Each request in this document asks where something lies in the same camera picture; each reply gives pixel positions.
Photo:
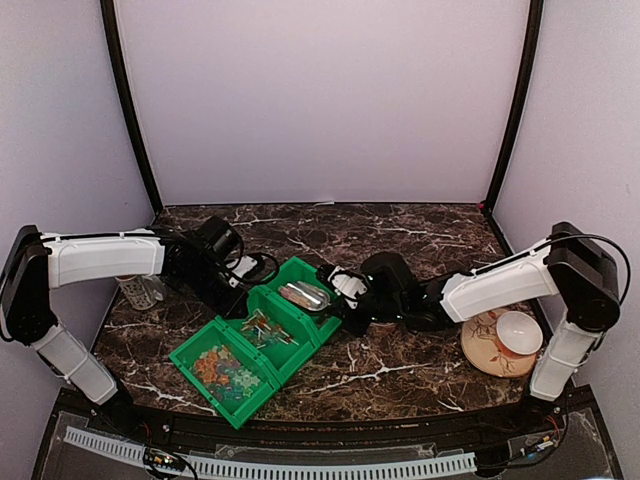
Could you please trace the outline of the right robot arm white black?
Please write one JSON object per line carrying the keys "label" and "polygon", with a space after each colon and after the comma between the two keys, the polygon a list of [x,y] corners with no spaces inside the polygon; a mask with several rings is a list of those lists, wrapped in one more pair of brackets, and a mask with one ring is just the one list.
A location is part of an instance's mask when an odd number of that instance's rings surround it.
{"label": "right robot arm white black", "polygon": [[560,296],[565,310],[534,367],[530,396],[510,413],[511,426],[530,434],[547,420],[547,402],[561,395],[620,318],[631,281],[619,279],[616,260],[603,248],[608,242],[559,222],[528,249],[477,269],[420,280],[402,255],[380,252],[357,272],[324,264],[316,278],[336,294],[336,315],[354,335],[373,322],[399,322],[418,332],[447,330],[490,310]]}

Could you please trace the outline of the green bin mixed candies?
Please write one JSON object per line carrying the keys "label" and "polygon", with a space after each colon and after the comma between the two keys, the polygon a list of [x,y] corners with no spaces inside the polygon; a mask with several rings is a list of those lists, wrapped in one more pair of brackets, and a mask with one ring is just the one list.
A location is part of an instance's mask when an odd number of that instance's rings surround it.
{"label": "green bin mixed candies", "polygon": [[277,294],[259,287],[247,299],[244,317],[226,324],[264,362],[280,385],[286,384],[319,350],[318,334],[309,320]]}

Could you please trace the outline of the metal scoop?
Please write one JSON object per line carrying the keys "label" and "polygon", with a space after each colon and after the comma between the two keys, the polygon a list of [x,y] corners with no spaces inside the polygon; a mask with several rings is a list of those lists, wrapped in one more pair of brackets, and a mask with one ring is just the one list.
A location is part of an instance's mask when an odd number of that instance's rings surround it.
{"label": "metal scoop", "polygon": [[310,312],[320,312],[331,302],[326,291],[302,281],[288,282],[278,288],[278,293],[287,301]]}

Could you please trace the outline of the black front rail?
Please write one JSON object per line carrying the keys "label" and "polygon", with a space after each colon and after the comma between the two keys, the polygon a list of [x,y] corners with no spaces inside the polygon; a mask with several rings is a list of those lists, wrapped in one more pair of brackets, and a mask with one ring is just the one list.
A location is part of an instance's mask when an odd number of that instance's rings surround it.
{"label": "black front rail", "polygon": [[208,407],[174,400],[164,409],[135,405],[133,426],[118,429],[78,392],[62,389],[54,412],[79,415],[88,427],[133,441],[184,452],[231,444],[264,448],[338,448],[434,443],[439,447],[489,448],[524,434],[562,428],[565,423],[604,431],[593,391],[576,387],[545,406],[521,388],[443,383],[399,390],[396,402],[377,389],[340,389],[274,395],[257,418],[234,428]]}

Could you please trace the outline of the left black frame post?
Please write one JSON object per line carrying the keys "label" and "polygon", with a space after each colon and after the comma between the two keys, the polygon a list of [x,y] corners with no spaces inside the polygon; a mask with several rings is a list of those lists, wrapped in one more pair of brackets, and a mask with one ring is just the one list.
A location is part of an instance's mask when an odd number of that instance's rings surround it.
{"label": "left black frame post", "polygon": [[152,171],[151,162],[149,160],[136,107],[134,105],[132,89],[126,69],[123,43],[116,15],[116,3],[112,0],[101,0],[100,9],[112,74],[129,141],[150,206],[153,213],[158,215],[164,209],[164,205]]}

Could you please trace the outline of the black frame post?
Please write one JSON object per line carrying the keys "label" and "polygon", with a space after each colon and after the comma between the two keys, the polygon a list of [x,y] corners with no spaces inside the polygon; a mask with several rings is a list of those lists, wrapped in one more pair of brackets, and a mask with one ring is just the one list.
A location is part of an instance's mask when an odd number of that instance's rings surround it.
{"label": "black frame post", "polygon": [[483,212],[487,217],[493,215],[514,151],[533,72],[543,11],[543,0],[529,1],[523,47],[509,115],[486,198],[483,201]]}
{"label": "black frame post", "polygon": [[116,15],[116,3],[112,0],[101,0],[100,9],[112,74],[129,141],[150,206],[153,213],[158,215],[164,209],[164,205],[152,171],[151,162],[149,160],[136,107],[134,105],[132,89],[126,69],[123,43]]}

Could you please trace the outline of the beige floral plate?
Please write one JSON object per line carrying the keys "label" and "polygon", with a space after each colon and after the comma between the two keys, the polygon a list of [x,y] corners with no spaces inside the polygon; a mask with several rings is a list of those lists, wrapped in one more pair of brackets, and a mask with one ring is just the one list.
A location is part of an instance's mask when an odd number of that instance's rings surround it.
{"label": "beige floral plate", "polygon": [[498,318],[505,308],[479,314],[461,329],[460,342],[464,355],[480,371],[500,378],[518,378],[529,374],[538,353],[519,355],[500,343],[496,333]]}

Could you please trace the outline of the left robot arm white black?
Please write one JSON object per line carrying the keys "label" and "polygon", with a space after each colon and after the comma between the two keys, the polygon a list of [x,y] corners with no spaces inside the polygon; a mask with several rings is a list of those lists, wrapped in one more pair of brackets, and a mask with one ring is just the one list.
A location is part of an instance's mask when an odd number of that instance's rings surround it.
{"label": "left robot arm white black", "polygon": [[[265,263],[273,264],[270,273]],[[195,230],[151,226],[95,234],[43,233],[22,227],[1,270],[1,337],[32,348],[75,386],[120,436],[141,427],[140,412],[117,377],[59,319],[50,292],[87,281],[143,277],[174,279],[220,314],[280,270],[273,256],[246,252],[238,232],[213,216]]]}

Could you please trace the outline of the clear plastic cup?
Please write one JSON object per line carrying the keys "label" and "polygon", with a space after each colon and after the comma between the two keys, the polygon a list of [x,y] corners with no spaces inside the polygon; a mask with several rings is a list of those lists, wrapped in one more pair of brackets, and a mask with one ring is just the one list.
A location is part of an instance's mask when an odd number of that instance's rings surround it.
{"label": "clear plastic cup", "polygon": [[372,322],[369,332],[375,337],[385,337],[395,332],[396,329],[397,324],[395,322]]}

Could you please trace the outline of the white patterned mug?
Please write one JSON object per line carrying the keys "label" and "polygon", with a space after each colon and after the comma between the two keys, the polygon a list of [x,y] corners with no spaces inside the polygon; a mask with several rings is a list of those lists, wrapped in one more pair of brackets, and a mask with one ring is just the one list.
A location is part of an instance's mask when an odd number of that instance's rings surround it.
{"label": "white patterned mug", "polygon": [[120,290],[135,310],[151,309],[165,299],[166,289],[158,276],[119,276],[116,277],[116,281]]}

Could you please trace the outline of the green bin colourful candies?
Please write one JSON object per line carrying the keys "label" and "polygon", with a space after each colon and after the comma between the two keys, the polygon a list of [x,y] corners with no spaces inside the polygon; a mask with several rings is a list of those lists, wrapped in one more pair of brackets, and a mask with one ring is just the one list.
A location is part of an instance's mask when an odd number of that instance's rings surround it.
{"label": "green bin colourful candies", "polygon": [[264,357],[218,318],[171,352],[169,358],[236,430],[242,428],[279,387]]}

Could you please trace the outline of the right black frame post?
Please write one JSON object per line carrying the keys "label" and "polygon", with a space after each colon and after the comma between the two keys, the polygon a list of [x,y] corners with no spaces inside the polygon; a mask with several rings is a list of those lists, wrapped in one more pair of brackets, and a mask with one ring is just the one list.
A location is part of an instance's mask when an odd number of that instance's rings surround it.
{"label": "right black frame post", "polygon": [[543,0],[529,1],[523,47],[509,115],[486,198],[483,201],[483,212],[487,217],[493,215],[514,151],[533,72],[543,11]]}

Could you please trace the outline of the white orange bowl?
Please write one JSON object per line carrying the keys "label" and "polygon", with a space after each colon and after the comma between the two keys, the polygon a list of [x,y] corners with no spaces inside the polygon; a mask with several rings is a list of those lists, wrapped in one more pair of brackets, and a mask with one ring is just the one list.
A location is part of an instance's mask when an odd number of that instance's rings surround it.
{"label": "white orange bowl", "polygon": [[541,327],[523,312],[505,312],[496,322],[496,345],[507,356],[533,355],[542,347],[543,339]]}

